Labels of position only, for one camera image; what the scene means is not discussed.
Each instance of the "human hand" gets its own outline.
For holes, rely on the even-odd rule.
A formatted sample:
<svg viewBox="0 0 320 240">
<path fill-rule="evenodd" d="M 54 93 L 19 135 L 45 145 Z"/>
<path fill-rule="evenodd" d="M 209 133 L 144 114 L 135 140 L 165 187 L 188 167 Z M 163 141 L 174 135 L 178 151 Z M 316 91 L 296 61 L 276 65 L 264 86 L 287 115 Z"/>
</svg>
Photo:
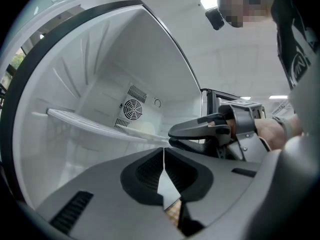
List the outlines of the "human hand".
<svg viewBox="0 0 320 240">
<path fill-rule="evenodd" d="M 226 120 L 226 123 L 231 127 L 231 137 L 236 139 L 236 121 L 231 119 Z M 285 130 L 276 120 L 271 118 L 255 119 L 254 123 L 258 136 L 267 142 L 271 150 L 281 149 L 285 145 Z M 214 126 L 215 122 L 210 122 L 209 125 Z"/>
</svg>

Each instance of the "white plastic panel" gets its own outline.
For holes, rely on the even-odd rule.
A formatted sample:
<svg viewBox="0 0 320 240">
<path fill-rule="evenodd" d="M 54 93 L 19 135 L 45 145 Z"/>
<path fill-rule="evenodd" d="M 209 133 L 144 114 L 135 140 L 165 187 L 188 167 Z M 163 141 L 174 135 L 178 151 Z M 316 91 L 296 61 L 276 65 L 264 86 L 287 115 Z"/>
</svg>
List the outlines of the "white plastic panel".
<svg viewBox="0 0 320 240">
<path fill-rule="evenodd" d="M 28 205 L 36 208 L 95 164 L 168 146 L 115 128 L 131 85 L 147 94 L 141 118 L 155 135 L 168 137 L 170 125 L 201 116 L 188 64 L 142 6 L 93 18 L 49 50 L 24 88 L 13 126 L 14 166 Z"/>
</svg>

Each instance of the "camera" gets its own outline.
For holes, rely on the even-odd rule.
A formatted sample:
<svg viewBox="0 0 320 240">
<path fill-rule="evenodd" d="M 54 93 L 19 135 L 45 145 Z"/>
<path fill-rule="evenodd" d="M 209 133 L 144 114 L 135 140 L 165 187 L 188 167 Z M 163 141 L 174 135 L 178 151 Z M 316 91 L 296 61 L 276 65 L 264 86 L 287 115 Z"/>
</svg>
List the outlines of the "camera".
<svg viewBox="0 0 320 240">
<path fill-rule="evenodd" d="M 222 15 L 220 14 L 218 8 L 212 8 L 210 10 L 208 10 L 206 13 L 205 13 L 205 16 L 208 18 L 208 20 L 210 21 L 212 27 L 215 29 L 215 30 L 219 30 L 221 29 L 224 25 L 225 25 L 225 22 L 223 20 L 223 17 Z"/>
</svg>

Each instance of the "tree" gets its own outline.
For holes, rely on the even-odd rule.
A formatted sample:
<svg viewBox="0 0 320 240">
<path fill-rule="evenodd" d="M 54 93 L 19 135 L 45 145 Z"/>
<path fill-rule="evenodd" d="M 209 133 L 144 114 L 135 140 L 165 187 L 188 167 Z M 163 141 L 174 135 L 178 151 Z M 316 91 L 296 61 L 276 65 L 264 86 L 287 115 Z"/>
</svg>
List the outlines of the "tree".
<svg viewBox="0 0 320 240">
<path fill-rule="evenodd" d="M 24 60 L 25 55 L 23 53 L 14 55 L 11 65 L 17 70 L 21 62 Z"/>
</svg>

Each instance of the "fan vent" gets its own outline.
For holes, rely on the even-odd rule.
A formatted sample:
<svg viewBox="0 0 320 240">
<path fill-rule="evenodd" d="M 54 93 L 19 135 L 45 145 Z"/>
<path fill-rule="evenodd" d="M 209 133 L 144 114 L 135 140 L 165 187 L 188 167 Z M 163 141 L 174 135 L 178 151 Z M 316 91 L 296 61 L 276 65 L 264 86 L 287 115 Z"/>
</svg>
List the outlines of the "fan vent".
<svg viewBox="0 0 320 240">
<path fill-rule="evenodd" d="M 129 120 L 137 120 L 142 115 L 142 106 L 139 101 L 130 99 L 124 104 L 123 113 Z"/>
<path fill-rule="evenodd" d="M 121 126 L 125 126 L 127 127 L 130 123 L 125 121 L 125 120 L 122 120 L 120 118 L 117 118 L 116 121 L 115 121 L 115 124 L 114 124 L 114 127 L 115 128 L 118 128 L 118 129 L 122 129 L 120 126 L 118 125 L 121 125 Z"/>
<path fill-rule="evenodd" d="M 131 85 L 128 94 L 142 103 L 146 102 L 147 94 L 134 85 Z"/>
</svg>

